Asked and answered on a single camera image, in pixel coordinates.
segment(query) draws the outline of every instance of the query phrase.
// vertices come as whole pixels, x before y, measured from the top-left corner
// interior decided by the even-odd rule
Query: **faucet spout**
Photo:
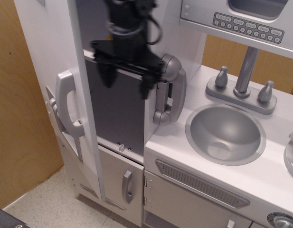
[[[248,47],[246,51],[246,56],[242,63],[238,80],[234,88],[234,94],[238,97],[248,97],[250,95],[248,86],[258,57],[258,53],[259,49],[255,47]]]

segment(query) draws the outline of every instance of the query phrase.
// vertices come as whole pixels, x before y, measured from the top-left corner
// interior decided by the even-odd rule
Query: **telephone handset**
[[[162,78],[166,81],[157,83],[156,112],[153,122],[157,125],[169,125],[178,120],[184,105],[186,72],[176,57],[166,54],[162,60],[164,62]]]

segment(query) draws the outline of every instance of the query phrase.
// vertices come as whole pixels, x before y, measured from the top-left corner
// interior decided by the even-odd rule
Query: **knob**
[[[276,216],[273,219],[276,228],[293,228],[293,221],[284,216]]]

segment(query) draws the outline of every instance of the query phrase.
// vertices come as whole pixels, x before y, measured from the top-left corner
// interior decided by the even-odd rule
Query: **white countertop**
[[[213,163],[200,156],[190,146],[185,135],[185,123],[188,116],[197,108],[207,104],[231,104],[206,94],[209,79],[218,74],[217,70],[201,66],[187,87],[187,96],[183,111],[177,122],[160,126],[150,138],[146,147],[158,157],[169,158],[192,173],[203,173],[214,180],[240,189],[252,196],[274,204],[293,213],[293,177],[284,164],[284,149],[293,132],[293,95],[274,90],[277,106],[271,115],[263,115],[246,110],[259,120],[266,133],[266,147],[263,154],[255,161],[240,166],[225,166]],[[237,77],[228,75],[236,81]],[[263,86],[250,82],[251,87]],[[145,168],[148,169],[148,155]]]

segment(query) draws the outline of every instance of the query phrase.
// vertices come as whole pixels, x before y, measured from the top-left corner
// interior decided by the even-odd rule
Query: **tile floor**
[[[4,210],[31,228],[138,227],[90,199],[74,193],[69,187],[65,168]]]

